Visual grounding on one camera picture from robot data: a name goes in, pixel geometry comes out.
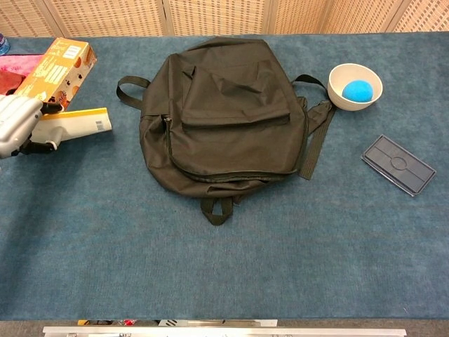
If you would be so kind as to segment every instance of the black backpack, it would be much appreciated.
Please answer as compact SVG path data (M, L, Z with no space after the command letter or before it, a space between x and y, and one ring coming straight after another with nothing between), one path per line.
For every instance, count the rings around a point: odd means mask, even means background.
M294 81L326 90L309 75ZM146 88L143 99L125 94L122 84ZM329 100L307 111L261 39L211 39L168 56L151 85L127 76L116 93L141 110L149 171L165 188L201 198L214 225L230 217L233 203L269 183L293 173L310 179L335 111ZM218 200L222 211L215 214Z

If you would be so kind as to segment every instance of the backpack strap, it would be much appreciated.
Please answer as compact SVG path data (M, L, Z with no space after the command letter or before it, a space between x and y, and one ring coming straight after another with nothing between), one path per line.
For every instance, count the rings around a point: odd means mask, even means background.
M215 203L220 200L222 214L213 214ZM204 198L201 200L201 211L214 226L222 225L232 215L232 197L226 198Z
M120 98L120 100L125 103L126 105L129 105L130 107L135 107L136 109L141 110L142 109L142 100L139 100L137 98L129 96L127 93L124 93L123 90L121 90L120 86L122 84L134 84L136 86L141 86L142 88L147 88L150 85L150 81L147 79L144 79L143 77L139 76L125 76L120 79L120 81L117 83L117 89L116 94Z
M318 79L307 74L298 76L293 82L318 84L326 90L325 86ZM300 104L304 106L307 105L307 102L301 99ZM307 111L308 134L313 133L314 135L307 149L304 149L300 155L297 163L298 174L307 180L310 180L314 173L321 148L323 147L324 138L328 132L335 110L336 107L330 100L324 100Z

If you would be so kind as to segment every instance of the cardboard box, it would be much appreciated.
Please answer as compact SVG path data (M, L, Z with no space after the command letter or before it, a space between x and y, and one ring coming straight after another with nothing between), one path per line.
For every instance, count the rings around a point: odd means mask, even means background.
M96 61L87 42L58 37L15 94L67 108Z

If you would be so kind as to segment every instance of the blue ball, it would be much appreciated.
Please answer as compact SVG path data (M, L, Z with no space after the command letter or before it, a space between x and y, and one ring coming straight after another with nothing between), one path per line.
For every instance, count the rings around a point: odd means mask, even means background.
M373 98L373 88L367 81L352 81L344 87L342 96L353 102L366 103Z

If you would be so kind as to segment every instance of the beige wall panel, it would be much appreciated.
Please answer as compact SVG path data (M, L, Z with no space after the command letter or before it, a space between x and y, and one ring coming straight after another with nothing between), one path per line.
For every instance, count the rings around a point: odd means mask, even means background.
M38 1L0 0L0 32L7 37L52 37L58 35L47 23Z
M385 32L402 0L334 0L324 33Z
M164 33L159 0L44 1L68 37L145 37Z
M274 33L319 33L326 0L278 0L273 5Z
M449 31L449 0L412 0L394 31Z
M164 0L174 35L261 34L268 0Z

